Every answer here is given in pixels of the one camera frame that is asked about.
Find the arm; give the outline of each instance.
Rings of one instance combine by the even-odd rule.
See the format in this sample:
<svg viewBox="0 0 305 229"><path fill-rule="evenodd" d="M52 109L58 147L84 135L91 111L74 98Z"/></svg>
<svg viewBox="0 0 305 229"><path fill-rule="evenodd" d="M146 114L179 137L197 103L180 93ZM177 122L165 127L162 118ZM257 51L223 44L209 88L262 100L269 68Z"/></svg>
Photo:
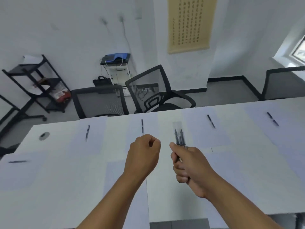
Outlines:
<svg viewBox="0 0 305 229"><path fill-rule="evenodd" d="M282 229L242 193L221 178L205 156L194 147L185 149L171 142L171 158L177 181L186 183L201 198L209 200L231 229Z"/></svg>
<svg viewBox="0 0 305 229"><path fill-rule="evenodd" d="M138 137L130 145L124 173L77 229L121 229L135 193L158 163L160 148L153 136Z"/></svg>

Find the white table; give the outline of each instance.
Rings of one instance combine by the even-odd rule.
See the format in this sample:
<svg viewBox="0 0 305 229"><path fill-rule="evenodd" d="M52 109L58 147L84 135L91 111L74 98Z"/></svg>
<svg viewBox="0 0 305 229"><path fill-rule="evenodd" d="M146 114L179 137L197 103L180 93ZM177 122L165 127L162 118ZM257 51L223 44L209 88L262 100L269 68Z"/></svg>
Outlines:
<svg viewBox="0 0 305 229"><path fill-rule="evenodd" d="M275 102L294 110L294 117L305 125L305 98ZM202 152L234 152L242 161L241 169L251 183L251 190L258 196L255 204L266 214L305 212L305 192L300 179L242 106L213 106L232 144L202 149ZM101 153L73 159L60 158L78 121L33 126L15 153L47 149L49 157L30 188L0 192L1 228L78 226L102 198L106 162L126 158L129 117L107 118ZM206 218L199 199L187 185L176 181L172 170L168 146L174 141L172 122L182 119L181 110L158 113L162 147L158 165L147 178L150 222ZM49 138L39 141L44 132L51 133Z"/></svg>

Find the person's right hand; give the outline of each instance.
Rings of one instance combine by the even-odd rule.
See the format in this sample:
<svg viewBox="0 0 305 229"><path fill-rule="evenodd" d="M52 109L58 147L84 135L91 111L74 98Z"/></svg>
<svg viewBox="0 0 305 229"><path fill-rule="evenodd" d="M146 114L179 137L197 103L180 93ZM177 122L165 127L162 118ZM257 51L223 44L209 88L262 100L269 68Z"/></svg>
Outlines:
<svg viewBox="0 0 305 229"><path fill-rule="evenodd" d="M212 169L206 157L195 147L186 149L171 142L170 148L173 151L170 157L173 160L177 181L188 184L198 197L207 198L218 174Z"/></svg>

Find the blue cloth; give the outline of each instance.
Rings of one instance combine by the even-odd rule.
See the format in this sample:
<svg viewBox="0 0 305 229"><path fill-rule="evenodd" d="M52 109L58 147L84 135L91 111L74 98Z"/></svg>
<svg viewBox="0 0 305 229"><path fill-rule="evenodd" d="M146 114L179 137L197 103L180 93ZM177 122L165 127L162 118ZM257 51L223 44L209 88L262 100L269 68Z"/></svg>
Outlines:
<svg viewBox="0 0 305 229"><path fill-rule="evenodd" d="M128 53L116 53L116 54L111 54L108 56L114 56L113 60L106 60L106 62L113 62L116 58L122 58L122 59L126 59L127 58Z"/></svg>

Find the window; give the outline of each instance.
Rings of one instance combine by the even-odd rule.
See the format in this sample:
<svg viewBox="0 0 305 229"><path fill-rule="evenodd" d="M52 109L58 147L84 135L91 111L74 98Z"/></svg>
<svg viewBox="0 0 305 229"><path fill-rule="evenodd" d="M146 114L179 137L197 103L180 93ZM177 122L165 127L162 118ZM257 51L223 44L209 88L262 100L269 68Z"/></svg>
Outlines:
<svg viewBox="0 0 305 229"><path fill-rule="evenodd" d="M301 60L302 62L305 62L305 37L303 40L298 44L297 48L293 51L291 54L296 59Z"/></svg>

